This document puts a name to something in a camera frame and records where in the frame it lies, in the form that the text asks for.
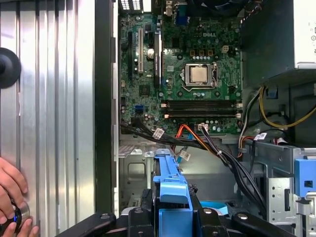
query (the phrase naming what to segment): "corrugated metal panel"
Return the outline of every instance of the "corrugated metal panel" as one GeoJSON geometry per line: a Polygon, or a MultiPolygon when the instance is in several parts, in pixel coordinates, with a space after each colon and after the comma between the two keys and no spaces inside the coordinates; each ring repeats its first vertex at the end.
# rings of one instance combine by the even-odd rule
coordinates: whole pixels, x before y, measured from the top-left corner
{"type": "Polygon", "coordinates": [[[1,156],[25,174],[52,237],[95,211],[94,1],[1,3],[0,32],[22,63],[0,92],[1,156]]]}

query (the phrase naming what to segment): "pci slot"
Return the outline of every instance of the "pci slot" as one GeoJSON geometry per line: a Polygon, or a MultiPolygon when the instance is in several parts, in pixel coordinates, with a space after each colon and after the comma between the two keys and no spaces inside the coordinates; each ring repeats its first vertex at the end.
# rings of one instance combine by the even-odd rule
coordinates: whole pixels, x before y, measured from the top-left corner
{"type": "Polygon", "coordinates": [[[160,89],[162,53],[161,32],[155,32],[154,51],[154,87],[155,89],[160,89]]]}
{"type": "Polygon", "coordinates": [[[133,33],[128,32],[128,48],[127,48],[127,73],[130,80],[133,79],[133,33]]]}
{"type": "Polygon", "coordinates": [[[144,30],[138,29],[138,73],[144,73],[144,30]]]}

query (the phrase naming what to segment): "blue plastic bracket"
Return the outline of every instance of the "blue plastic bracket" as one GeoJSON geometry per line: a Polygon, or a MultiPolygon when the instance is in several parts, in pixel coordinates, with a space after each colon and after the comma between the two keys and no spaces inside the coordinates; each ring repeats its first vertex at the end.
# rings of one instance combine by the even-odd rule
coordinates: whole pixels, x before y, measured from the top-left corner
{"type": "Polygon", "coordinates": [[[154,182],[160,184],[160,202],[186,206],[159,210],[159,237],[192,237],[193,207],[188,183],[178,170],[179,164],[165,149],[158,149],[155,159],[160,165],[160,176],[154,177],[154,182]]]}
{"type": "Polygon", "coordinates": [[[294,161],[295,194],[305,198],[307,192],[316,191],[316,159],[294,161]]]}

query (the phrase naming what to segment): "blue sata port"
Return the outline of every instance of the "blue sata port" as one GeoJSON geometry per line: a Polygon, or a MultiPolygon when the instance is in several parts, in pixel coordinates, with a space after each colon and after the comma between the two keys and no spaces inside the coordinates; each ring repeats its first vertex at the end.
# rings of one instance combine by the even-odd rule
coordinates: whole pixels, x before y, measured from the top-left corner
{"type": "Polygon", "coordinates": [[[135,105],[134,109],[135,113],[142,114],[145,110],[145,107],[143,105],[135,105]]]}

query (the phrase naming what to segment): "hand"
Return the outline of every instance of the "hand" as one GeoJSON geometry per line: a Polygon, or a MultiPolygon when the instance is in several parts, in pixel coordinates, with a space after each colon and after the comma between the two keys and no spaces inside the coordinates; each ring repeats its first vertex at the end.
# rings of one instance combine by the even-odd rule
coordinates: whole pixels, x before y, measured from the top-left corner
{"type": "Polygon", "coordinates": [[[25,205],[22,193],[27,191],[27,183],[20,171],[0,158],[0,224],[14,217],[10,198],[21,208],[25,205]]]}
{"type": "MultiPolygon", "coordinates": [[[[2,237],[14,237],[14,232],[16,228],[16,223],[12,222],[5,230],[2,237]]],[[[27,219],[21,230],[20,233],[16,237],[38,237],[39,236],[39,228],[37,226],[32,228],[32,220],[27,219]]]]}

